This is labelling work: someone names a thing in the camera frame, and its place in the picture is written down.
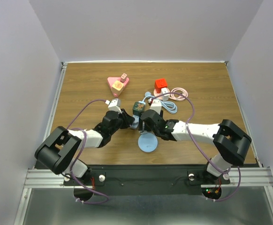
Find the dark green charger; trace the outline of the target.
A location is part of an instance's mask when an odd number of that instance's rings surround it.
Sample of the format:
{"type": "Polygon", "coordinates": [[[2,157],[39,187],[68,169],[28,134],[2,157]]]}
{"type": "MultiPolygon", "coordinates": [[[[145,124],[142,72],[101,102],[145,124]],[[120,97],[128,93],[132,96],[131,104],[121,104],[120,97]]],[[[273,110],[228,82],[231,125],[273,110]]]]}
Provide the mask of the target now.
{"type": "Polygon", "coordinates": [[[145,111],[146,103],[144,101],[137,101],[133,104],[132,112],[135,116],[140,116],[145,111]]]}

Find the blue round socket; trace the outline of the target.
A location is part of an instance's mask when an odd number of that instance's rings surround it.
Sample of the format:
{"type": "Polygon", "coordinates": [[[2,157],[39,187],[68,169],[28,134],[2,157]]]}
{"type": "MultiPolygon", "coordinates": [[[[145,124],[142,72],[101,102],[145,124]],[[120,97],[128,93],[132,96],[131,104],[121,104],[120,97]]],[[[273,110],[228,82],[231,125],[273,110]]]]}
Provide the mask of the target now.
{"type": "Polygon", "coordinates": [[[145,153],[153,152],[158,146],[158,139],[152,133],[142,133],[138,139],[138,146],[145,153]]]}

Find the blue power strip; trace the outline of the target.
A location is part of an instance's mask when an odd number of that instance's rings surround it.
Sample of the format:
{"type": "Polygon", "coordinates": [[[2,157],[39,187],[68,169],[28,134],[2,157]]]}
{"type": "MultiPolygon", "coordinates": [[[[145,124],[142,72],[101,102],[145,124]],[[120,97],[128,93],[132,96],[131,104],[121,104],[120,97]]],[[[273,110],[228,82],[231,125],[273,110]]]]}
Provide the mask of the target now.
{"type": "MultiPolygon", "coordinates": [[[[151,105],[153,97],[154,97],[154,95],[152,95],[150,92],[146,92],[142,101],[144,101],[146,103],[146,100],[148,100],[148,102],[147,102],[148,105],[151,105]]],[[[161,104],[162,104],[162,107],[164,109],[166,109],[171,114],[175,114],[178,111],[177,105],[174,102],[161,101],[161,104]]],[[[138,129],[139,124],[141,124],[140,116],[135,116],[135,115],[132,115],[132,116],[134,117],[134,123],[132,124],[131,128],[138,129]]]]}

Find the pink triangular socket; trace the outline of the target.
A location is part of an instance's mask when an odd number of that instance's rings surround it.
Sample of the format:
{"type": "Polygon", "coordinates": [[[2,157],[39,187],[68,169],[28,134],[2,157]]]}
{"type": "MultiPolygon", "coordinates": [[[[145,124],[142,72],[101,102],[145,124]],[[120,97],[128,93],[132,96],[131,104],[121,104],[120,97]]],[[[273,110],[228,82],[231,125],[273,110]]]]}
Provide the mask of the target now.
{"type": "Polygon", "coordinates": [[[126,78],[124,82],[121,82],[120,77],[108,77],[107,83],[114,97],[119,97],[126,86],[129,83],[129,78],[126,78]]]}

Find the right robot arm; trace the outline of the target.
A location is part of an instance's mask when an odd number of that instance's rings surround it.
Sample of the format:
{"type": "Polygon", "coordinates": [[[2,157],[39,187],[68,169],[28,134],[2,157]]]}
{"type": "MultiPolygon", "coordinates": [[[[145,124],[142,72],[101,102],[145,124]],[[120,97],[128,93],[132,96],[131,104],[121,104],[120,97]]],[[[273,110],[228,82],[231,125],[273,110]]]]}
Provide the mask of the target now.
{"type": "Polygon", "coordinates": [[[193,141],[214,145],[218,154],[213,158],[202,155],[208,161],[202,171],[204,181],[213,183],[232,166],[244,165],[252,139],[231,120],[219,124],[194,124],[180,120],[164,120],[154,110],[141,114],[141,120],[157,136],[166,141],[193,141]]]}

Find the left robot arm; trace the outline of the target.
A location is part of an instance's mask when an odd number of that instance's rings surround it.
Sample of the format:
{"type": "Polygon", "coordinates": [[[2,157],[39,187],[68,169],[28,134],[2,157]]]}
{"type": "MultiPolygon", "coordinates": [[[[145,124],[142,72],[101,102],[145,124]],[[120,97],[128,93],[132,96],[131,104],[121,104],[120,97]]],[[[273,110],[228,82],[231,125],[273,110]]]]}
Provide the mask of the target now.
{"type": "Polygon", "coordinates": [[[85,185],[90,181],[91,173],[85,163],[74,159],[76,151],[104,147],[116,131],[131,127],[134,121],[134,117],[121,109],[121,112],[106,112],[102,121],[90,130],[58,126],[37,148],[35,159],[54,174],[71,174],[79,184],[85,185]]]}

